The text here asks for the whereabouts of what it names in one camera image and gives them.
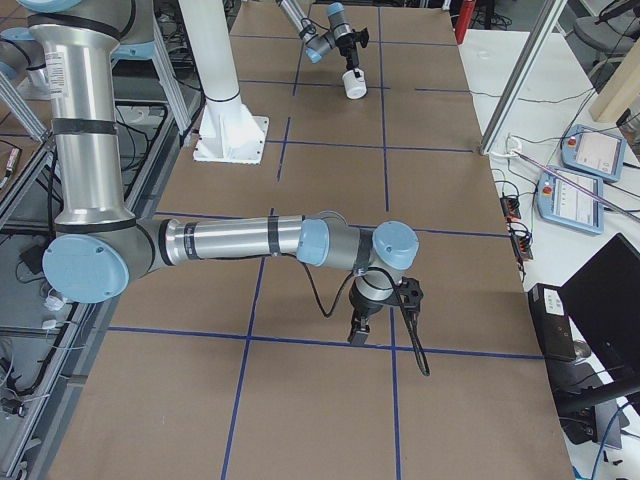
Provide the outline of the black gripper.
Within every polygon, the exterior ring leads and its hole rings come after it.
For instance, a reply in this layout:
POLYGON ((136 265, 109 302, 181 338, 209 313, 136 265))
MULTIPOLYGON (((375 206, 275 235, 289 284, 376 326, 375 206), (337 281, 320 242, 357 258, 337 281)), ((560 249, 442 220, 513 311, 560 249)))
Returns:
POLYGON ((358 277, 353 282, 349 291, 349 301, 353 307, 351 330, 347 338, 350 345, 365 345, 370 334, 369 318, 384 306, 399 305, 390 284, 387 284, 386 288, 378 288, 364 277, 358 277))
POLYGON ((336 41, 336 47, 339 49, 340 55, 346 60, 346 68, 353 69, 356 78, 363 77, 363 72, 359 67, 359 57, 357 44, 352 39, 339 39, 336 41))

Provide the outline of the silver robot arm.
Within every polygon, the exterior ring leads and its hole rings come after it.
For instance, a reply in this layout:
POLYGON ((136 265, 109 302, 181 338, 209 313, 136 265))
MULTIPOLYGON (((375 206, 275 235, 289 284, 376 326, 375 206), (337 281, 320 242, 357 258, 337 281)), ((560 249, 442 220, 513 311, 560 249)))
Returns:
POLYGON ((306 15, 297 1, 279 0, 276 5, 283 11, 305 45, 305 53, 312 63, 321 61, 332 49, 337 48, 346 60, 346 72, 356 79, 364 78, 359 68, 358 47, 366 48, 369 42, 367 28, 355 30, 349 23, 342 3, 334 2, 327 7, 329 27, 319 33, 321 25, 306 15))
POLYGON ((63 209, 43 270, 51 286, 80 303, 120 295, 133 281, 189 260, 291 256, 304 266, 347 272, 342 290, 353 307, 348 340, 361 345, 369 319, 400 309, 417 333, 422 291, 407 276, 419 248, 407 225, 372 231, 334 212, 312 216, 199 221, 140 220, 125 205, 112 64, 128 47, 154 45, 149 1, 28 1, 30 34, 44 51, 63 209))

